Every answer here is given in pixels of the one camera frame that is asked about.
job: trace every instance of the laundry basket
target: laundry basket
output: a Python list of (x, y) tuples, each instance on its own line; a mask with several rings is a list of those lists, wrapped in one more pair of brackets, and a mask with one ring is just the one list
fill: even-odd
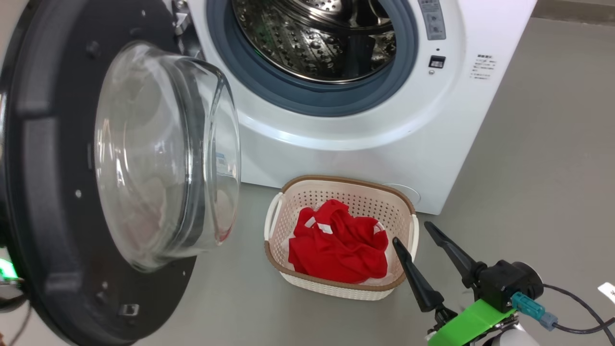
[(388, 296), (406, 278), (395, 252), (389, 258), (389, 272), (378, 284), (347, 284), (315, 278), (291, 270), (288, 249), (283, 242), (295, 230), (299, 211), (315, 208), (318, 203), (337, 199), (349, 206), (352, 216), (369, 216), (378, 219), (386, 228), (389, 240), (398, 237), (406, 244), (412, 258), (416, 255), (419, 224), (410, 200), (401, 192), (361, 180), (304, 175), (293, 179), (271, 201), (265, 219), (265, 253), (271, 264), (289, 283), (329, 296), (379, 300)]

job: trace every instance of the green light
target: green light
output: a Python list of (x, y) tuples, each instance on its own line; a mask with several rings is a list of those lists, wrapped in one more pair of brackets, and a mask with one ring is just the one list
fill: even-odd
[(0, 259), (0, 274), (5, 279), (18, 279), (17, 273), (15, 272), (15, 267), (13, 264), (7, 260)]

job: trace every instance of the black cable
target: black cable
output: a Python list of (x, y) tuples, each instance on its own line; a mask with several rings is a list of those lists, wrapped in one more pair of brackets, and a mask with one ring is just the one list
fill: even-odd
[(573, 334), (593, 334), (593, 333), (596, 333), (602, 330), (606, 330), (606, 328), (609, 328), (613, 323), (615, 323), (615, 317), (611, 318), (606, 323), (603, 323), (597, 327), (590, 328), (590, 329), (573, 329), (573, 328), (561, 326), (557, 323), (554, 323), (553, 327), (556, 327), (557, 329), (561, 331), (565, 331), (565, 332), (573, 333)]
[[(600, 325), (604, 324), (604, 321), (602, 320), (602, 318), (600, 318), (600, 316), (596, 313), (596, 311), (594, 311), (587, 303), (585, 303), (581, 298), (577, 297), (573, 293), (571, 293), (569, 291), (566, 291), (563, 288), (559, 288), (559, 287), (552, 286), (552, 285), (549, 285), (549, 284), (545, 284), (544, 287), (552, 289), (552, 290), (557, 291), (559, 293), (565, 294), (568, 297), (571, 297), (577, 303), (581, 304), (581, 306), (583, 306), (590, 313), (590, 315), (596, 319), (598, 324), (600, 324)], [(615, 337), (613, 336), (613, 333), (607, 327), (599, 328), (597, 331), (600, 331), (600, 330), (604, 330), (605, 331), (606, 337), (611, 342), (611, 345), (615, 346)]]
[(30, 320), (31, 315), (32, 315), (32, 305), (28, 303), (28, 312), (26, 313), (26, 318), (23, 320), (22, 326), (19, 328), (19, 331), (17, 332), (17, 334), (15, 334), (15, 337), (13, 338), (13, 340), (9, 342), (9, 346), (15, 346), (15, 344), (19, 340), (19, 337), (21, 337), (23, 332), (26, 330), (26, 326), (28, 325), (28, 321)]

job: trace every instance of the white handle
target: white handle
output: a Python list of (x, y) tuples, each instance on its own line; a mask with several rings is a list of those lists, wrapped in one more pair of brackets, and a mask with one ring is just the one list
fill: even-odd
[(280, 207), (282, 206), (281, 198), (283, 195), (284, 194), (281, 192), (275, 195), (271, 200), (269, 209), (267, 210), (267, 217), (265, 217), (265, 241), (269, 241), (269, 238), (271, 237), (273, 226), (276, 224), (278, 214), (280, 214)]
[(415, 261), (416, 258), (416, 250), (419, 247), (419, 218), (416, 217), (416, 214), (412, 214), (412, 224), (414, 230), (412, 231), (412, 239), (408, 239), (408, 242), (412, 242), (412, 244), (408, 244), (407, 249), (410, 249), (410, 255), (412, 255), (412, 262)]

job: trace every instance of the transparent glass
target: transparent glass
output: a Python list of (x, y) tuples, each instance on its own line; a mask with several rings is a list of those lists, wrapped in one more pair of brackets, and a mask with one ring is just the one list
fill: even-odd
[(237, 112), (224, 74), (144, 43), (112, 62), (95, 126), (98, 192), (126, 261), (153, 271), (220, 245), (237, 214)]

